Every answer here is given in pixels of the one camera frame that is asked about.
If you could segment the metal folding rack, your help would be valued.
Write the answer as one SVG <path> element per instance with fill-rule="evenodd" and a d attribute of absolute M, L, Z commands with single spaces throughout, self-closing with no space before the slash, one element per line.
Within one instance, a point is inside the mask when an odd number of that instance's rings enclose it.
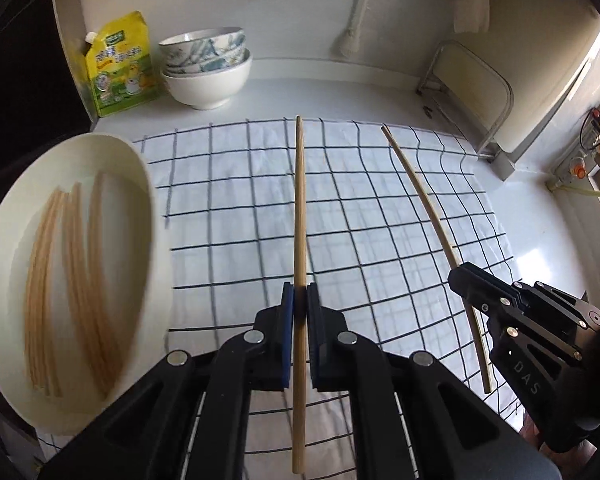
<path fill-rule="evenodd" d="M 416 94 L 461 133 L 479 157 L 501 153 L 496 135 L 515 103 L 512 85 L 491 64 L 456 40 L 437 45 Z"/>

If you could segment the blue patterned bowl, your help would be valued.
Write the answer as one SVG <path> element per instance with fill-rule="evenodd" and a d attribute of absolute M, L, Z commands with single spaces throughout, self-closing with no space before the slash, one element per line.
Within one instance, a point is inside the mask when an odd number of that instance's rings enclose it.
<path fill-rule="evenodd" d="M 240 27 L 195 30 L 159 42 L 162 68 L 170 75 L 212 73 L 240 64 L 246 34 Z"/>

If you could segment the yellow detergent refill pouch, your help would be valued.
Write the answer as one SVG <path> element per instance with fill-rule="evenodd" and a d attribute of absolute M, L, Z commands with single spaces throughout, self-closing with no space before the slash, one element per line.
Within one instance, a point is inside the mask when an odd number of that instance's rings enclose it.
<path fill-rule="evenodd" d="M 158 96 L 148 26 L 140 11 L 106 24 L 92 37 L 85 61 L 99 117 L 128 110 Z"/>

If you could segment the white checked cloth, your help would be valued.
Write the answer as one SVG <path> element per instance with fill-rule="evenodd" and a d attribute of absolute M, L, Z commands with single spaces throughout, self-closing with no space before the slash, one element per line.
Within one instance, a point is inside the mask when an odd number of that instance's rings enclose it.
<path fill-rule="evenodd" d="M 478 360 L 449 263 L 398 156 L 376 125 L 306 120 L 309 279 L 351 330 L 401 356 L 425 350 L 474 391 Z M 272 306 L 294 274 L 290 119 L 145 136 L 170 234 L 173 307 L 164 345 L 216 350 Z M 514 256 L 455 136 L 397 128 L 460 258 L 511 281 Z"/>

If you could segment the large white ceramic bowl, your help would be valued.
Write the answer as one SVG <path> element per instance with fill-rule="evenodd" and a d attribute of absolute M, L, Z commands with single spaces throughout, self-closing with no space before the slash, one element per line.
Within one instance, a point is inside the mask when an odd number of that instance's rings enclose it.
<path fill-rule="evenodd" d="M 230 68 L 178 76 L 170 76 L 163 70 L 161 77 L 175 101 L 195 110 L 214 110 L 230 102 L 245 87 L 251 64 L 251 52 L 245 50 L 244 60 Z"/>

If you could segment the white wall pipe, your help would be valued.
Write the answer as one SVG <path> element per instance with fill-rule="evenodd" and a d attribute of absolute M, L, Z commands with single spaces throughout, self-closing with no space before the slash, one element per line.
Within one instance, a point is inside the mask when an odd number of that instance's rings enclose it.
<path fill-rule="evenodd" d="M 345 29 L 332 44 L 336 58 L 352 58 L 360 50 L 362 27 L 370 0 L 353 0 L 350 18 Z"/>

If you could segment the white oval plastic basin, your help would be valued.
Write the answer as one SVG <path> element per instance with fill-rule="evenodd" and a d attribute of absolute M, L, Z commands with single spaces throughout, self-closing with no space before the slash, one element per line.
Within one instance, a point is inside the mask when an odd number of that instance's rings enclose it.
<path fill-rule="evenodd" d="M 0 205 L 0 391 L 37 430 L 77 434 L 163 356 L 166 222 L 140 152 L 87 133 Z"/>

